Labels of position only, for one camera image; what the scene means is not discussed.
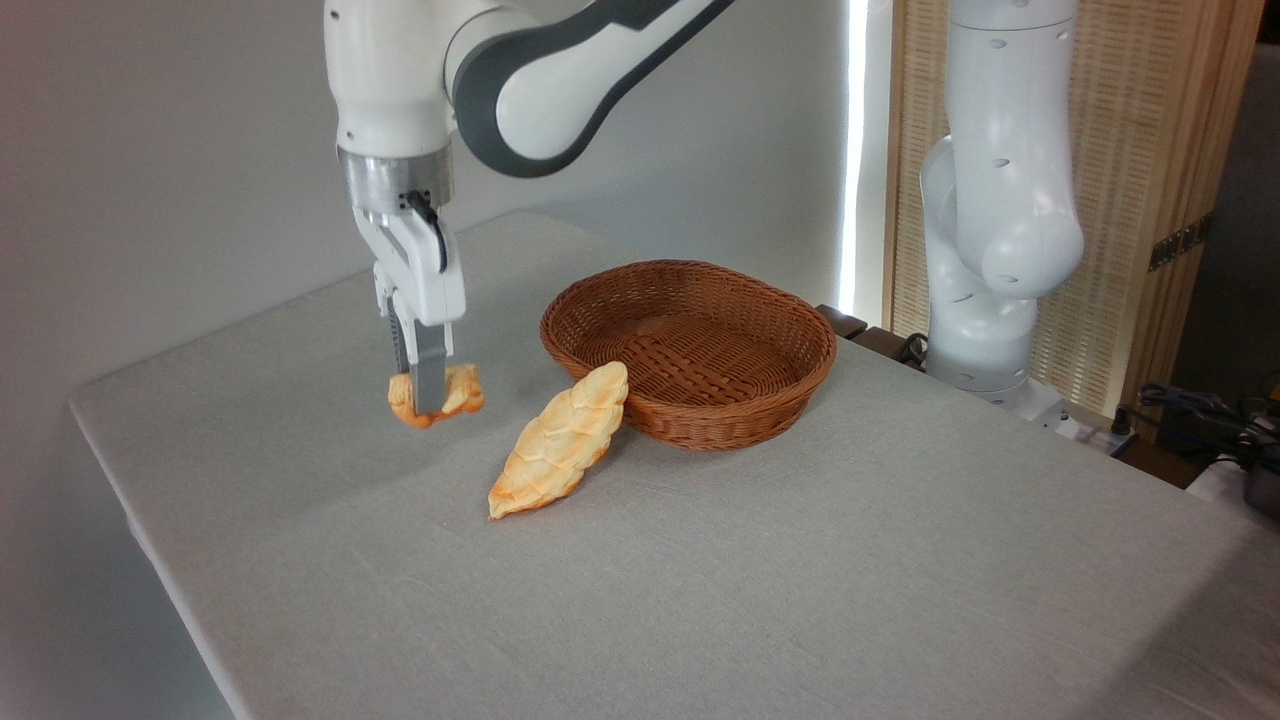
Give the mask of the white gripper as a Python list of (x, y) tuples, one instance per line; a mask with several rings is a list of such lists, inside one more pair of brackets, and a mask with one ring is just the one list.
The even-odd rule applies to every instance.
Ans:
[(466, 309), (456, 240), (443, 223), (412, 209), (380, 214), (353, 208), (352, 214), (375, 258), (378, 311), (390, 318), (396, 364), (410, 374), (413, 411), (438, 413), (447, 397), (452, 322)]

